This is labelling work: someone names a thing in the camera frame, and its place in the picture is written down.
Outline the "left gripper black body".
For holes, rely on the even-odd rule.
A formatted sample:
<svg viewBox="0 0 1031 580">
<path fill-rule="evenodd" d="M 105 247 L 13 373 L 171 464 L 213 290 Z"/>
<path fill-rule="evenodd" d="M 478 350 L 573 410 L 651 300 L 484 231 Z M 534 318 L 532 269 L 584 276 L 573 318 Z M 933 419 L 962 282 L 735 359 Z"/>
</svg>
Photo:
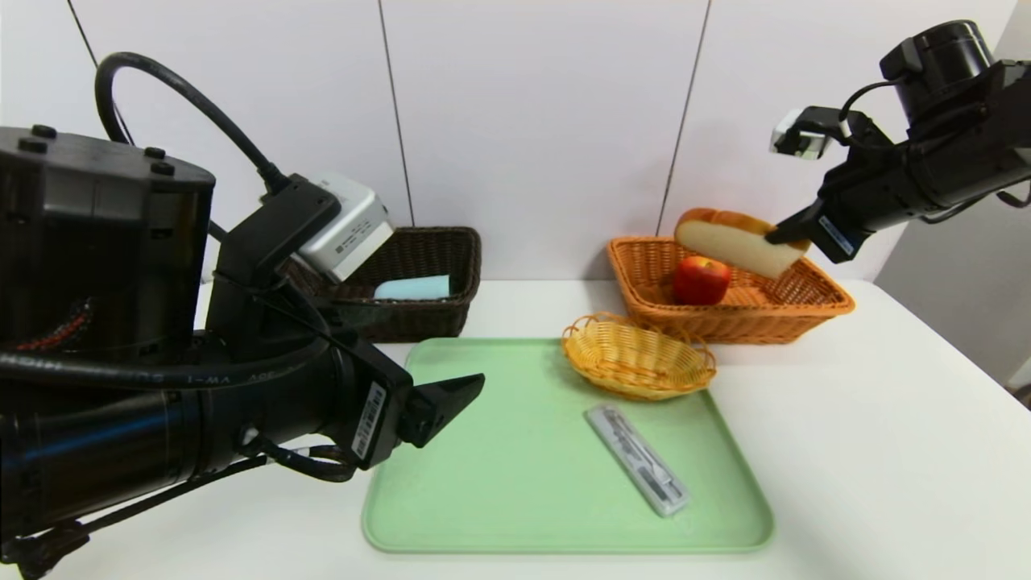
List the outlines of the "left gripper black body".
<svg viewBox="0 0 1031 580">
<path fill-rule="evenodd" d="M 368 470 L 408 435 L 410 374 L 356 330 L 274 330 L 260 356 L 313 346 L 317 356 L 260 383 L 260 454 L 294 471 Z"/>
</svg>

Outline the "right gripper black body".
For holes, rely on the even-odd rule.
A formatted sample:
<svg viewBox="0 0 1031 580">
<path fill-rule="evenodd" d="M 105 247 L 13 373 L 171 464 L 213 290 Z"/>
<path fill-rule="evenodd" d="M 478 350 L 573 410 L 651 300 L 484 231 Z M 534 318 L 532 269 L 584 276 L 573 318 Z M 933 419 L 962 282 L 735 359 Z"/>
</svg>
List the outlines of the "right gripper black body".
<svg viewBox="0 0 1031 580">
<path fill-rule="evenodd" d="M 869 236 L 914 219 L 908 153 L 908 143 L 887 151 L 851 147 L 846 161 L 825 173 L 807 231 L 829 260 L 851 261 Z"/>
</svg>

